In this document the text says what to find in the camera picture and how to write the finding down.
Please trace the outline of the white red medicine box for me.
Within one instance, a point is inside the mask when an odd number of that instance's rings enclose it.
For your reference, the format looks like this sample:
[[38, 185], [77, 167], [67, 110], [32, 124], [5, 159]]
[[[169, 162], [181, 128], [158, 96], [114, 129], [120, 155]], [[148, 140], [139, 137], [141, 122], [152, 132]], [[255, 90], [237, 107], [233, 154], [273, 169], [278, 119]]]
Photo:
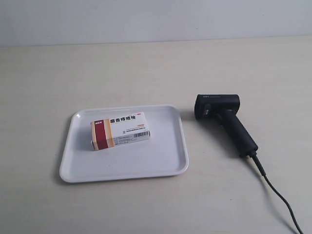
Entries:
[[143, 112], [91, 122], [95, 151], [148, 140], [151, 132]]

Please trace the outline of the black handheld barcode scanner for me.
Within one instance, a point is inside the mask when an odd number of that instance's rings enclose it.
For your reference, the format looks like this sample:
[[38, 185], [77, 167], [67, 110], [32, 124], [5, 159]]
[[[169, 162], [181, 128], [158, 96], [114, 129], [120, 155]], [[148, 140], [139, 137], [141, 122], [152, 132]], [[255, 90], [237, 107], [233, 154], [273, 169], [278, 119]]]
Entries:
[[225, 130], [240, 156], [256, 156], [258, 146], [237, 117], [240, 99], [237, 94], [198, 94], [195, 118], [214, 118]]

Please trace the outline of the white rectangular plastic tray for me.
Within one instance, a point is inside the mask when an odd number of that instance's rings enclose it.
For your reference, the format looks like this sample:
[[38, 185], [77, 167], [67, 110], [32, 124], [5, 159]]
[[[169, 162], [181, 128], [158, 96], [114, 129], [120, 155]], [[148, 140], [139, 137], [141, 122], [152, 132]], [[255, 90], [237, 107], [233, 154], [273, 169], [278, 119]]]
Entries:
[[[91, 122], [143, 112], [149, 140], [95, 151]], [[68, 183], [175, 176], [187, 170], [188, 153], [178, 109], [169, 104], [85, 109], [73, 115], [59, 168]]]

